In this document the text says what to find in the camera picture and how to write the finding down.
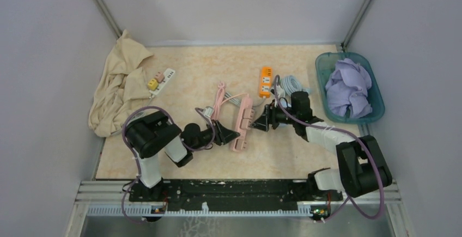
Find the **orange power strip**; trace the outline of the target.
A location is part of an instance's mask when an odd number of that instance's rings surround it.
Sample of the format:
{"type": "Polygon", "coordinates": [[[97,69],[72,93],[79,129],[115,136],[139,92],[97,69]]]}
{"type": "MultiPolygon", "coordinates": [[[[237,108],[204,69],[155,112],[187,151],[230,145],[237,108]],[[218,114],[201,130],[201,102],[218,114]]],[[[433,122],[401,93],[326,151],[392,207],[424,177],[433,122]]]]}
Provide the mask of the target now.
{"type": "Polygon", "coordinates": [[[258,91],[258,95],[260,98],[267,99],[270,97],[271,81],[272,81],[272,68],[269,66],[262,67],[262,70],[260,72],[259,91],[258,91]]]}

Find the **pink power strip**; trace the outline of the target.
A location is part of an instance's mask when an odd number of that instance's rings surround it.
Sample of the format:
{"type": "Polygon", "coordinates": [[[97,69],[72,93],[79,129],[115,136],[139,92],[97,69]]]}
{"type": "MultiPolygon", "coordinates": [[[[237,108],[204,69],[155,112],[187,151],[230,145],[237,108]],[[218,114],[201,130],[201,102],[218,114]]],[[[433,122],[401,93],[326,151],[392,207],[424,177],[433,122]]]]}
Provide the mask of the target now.
{"type": "Polygon", "coordinates": [[[242,129],[241,128],[241,122],[244,119],[244,111],[245,111],[245,109],[248,109],[248,108],[253,108],[253,99],[250,98],[249,95],[245,95],[241,100],[241,105],[240,105],[240,108],[239,108],[239,111],[238,111],[238,115],[237,115],[236,122],[235,122],[235,128],[234,128],[234,130],[236,132],[240,133],[240,137],[233,140],[230,143],[230,149],[232,151],[241,152],[241,151],[236,150],[236,148],[235,148],[236,141],[238,139],[244,139],[246,141],[246,134],[249,132],[250,129],[249,130],[242,129]]]}

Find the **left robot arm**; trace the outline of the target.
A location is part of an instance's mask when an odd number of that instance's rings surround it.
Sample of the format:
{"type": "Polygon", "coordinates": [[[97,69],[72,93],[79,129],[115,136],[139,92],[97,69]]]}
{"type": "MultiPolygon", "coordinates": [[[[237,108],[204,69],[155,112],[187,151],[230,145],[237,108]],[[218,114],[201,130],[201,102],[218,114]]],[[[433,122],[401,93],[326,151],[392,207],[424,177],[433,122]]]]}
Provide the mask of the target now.
{"type": "Polygon", "coordinates": [[[158,160],[160,151],[163,150],[177,167],[183,167],[193,159],[194,151],[226,145],[240,136],[218,120],[205,120],[208,123],[204,130],[196,123],[189,123],[181,129],[169,115],[157,111],[124,124],[123,140],[134,153],[140,172],[137,177],[143,185],[142,194],[150,201],[160,199],[163,194],[158,160]]]}

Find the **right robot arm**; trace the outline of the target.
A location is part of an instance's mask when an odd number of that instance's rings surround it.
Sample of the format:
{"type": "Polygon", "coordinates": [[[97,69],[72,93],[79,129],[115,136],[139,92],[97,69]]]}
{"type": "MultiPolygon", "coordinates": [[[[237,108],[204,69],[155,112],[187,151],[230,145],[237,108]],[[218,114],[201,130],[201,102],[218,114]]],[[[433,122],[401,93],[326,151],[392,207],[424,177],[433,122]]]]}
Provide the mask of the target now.
{"type": "Polygon", "coordinates": [[[294,92],[290,104],[273,100],[251,127],[269,131],[291,125],[305,141],[317,144],[336,156],[338,167],[322,168],[307,177],[307,194],[321,200],[329,190],[359,197],[392,184],[392,174],[377,140],[366,135],[354,138],[348,131],[328,126],[311,109],[307,92],[294,92]]]}

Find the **yellow USB charger plug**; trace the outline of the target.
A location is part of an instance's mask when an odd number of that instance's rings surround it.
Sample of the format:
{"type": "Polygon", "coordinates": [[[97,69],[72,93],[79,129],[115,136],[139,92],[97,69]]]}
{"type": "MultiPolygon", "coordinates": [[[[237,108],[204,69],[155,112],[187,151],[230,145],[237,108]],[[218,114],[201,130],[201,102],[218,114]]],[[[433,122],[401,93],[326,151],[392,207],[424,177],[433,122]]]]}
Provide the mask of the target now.
{"type": "Polygon", "coordinates": [[[151,79],[148,84],[147,84],[147,87],[150,91],[155,91],[159,86],[159,83],[156,79],[151,79]]]}

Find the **white power strip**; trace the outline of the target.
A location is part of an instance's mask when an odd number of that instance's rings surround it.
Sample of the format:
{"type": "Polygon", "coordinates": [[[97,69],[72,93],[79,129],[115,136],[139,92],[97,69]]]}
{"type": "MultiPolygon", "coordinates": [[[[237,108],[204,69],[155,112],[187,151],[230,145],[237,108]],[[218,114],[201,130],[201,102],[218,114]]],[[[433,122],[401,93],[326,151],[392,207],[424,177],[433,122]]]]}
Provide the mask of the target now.
{"type": "Polygon", "coordinates": [[[158,88],[155,90],[155,91],[150,91],[150,94],[151,94],[151,98],[154,98],[156,96],[158,96],[161,91],[166,87],[166,85],[168,84],[168,82],[173,78],[173,76],[175,75],[176,71],[171,69],[171,68],[167,68],[163,74],[165,76],[165,79],[163,80],[162,83],[159,83],[159,86],[158,88]]]}

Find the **lavender cloth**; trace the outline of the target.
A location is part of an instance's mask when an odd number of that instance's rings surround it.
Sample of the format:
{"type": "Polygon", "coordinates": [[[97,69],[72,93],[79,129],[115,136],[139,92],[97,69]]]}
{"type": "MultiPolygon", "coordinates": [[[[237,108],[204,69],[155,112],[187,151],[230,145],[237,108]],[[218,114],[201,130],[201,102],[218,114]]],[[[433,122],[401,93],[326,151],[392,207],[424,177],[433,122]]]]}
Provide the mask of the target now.
{"type": "Polygon", "coordinates": [[[340,117],[358,119],[372,113],[368,101],[368,90],[372,79],[367,70],[353,60],[346,58],[335,63],[335,70],[325,84],[327,106],[340,117]]]}

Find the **pink charger on white strip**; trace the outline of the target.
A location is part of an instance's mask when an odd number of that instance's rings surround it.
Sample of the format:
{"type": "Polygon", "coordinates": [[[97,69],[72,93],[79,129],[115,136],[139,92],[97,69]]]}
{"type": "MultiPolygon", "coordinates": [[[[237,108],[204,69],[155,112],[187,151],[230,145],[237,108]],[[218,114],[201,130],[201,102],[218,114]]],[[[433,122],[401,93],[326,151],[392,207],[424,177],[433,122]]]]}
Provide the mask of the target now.
{"type": "Polygon", "coordinates": [[[154,79],[157,81],[157,83],[162,83],[165,79],[165,76],[162,72],[157,72],[154,76],[154,79]]]}

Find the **teal plastic basket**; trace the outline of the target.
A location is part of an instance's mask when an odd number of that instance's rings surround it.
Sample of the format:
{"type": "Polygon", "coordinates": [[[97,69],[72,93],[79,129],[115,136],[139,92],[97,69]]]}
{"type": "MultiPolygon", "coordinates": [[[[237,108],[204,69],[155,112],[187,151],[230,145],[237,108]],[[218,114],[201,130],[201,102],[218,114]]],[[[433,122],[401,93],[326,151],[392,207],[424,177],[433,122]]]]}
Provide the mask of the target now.
{"type": "Polygon", "coordinates": [[[320,95],[323,102],[323,108],[326,116],[331,120],[338,123],[346,124],[369,124],[379,120],[385,113],[385,105],[378,87],[376,78],[373,74],[369,61],[362,55],[354,52],[326,52],[319,55],[315,60],[315,68],[317,74],[317,80],[319,84],[320,95]],[[355,63],[363,66],[369,73],[372,79],[372,87],[368,90],[368,101],[372,106],[372,113],[365,117],[352,119],[349,117],[349,112],[346,113],[345,117],[340,117],[333,114],[327,106],[325,84],[327,83],[330,74],[335,70],[335,63],[338,60],[349,58],[355,63]]]}

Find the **beige cloth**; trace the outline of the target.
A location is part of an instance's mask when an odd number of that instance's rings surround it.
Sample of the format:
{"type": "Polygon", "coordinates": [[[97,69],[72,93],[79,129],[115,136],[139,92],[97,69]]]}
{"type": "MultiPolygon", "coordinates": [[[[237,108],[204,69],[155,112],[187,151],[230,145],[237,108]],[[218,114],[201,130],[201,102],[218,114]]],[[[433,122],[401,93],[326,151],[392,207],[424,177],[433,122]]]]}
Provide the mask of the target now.
{"type": "Polygon", "coordinates": [[[145,105],[150,92],[142,64],[153,56],[128,30],[123,31],[106,58],[89,111],[88,126],[97,136],[118,133],[127,117],[145,105]]]}

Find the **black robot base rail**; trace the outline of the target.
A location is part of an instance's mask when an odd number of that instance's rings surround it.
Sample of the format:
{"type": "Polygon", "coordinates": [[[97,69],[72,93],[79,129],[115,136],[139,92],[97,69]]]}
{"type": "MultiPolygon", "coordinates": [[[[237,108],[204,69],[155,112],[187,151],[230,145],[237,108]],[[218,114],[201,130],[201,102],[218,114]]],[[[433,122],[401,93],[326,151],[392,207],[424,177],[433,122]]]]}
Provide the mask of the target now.
{"type": "Polygon", "coordinates": [[[342,201],[341,193],[317,191],[307,180],[165,179],[152,188],[135,183],[131,202],[161,202],[167,211],[294,211],[299,202],[342,201]]]}

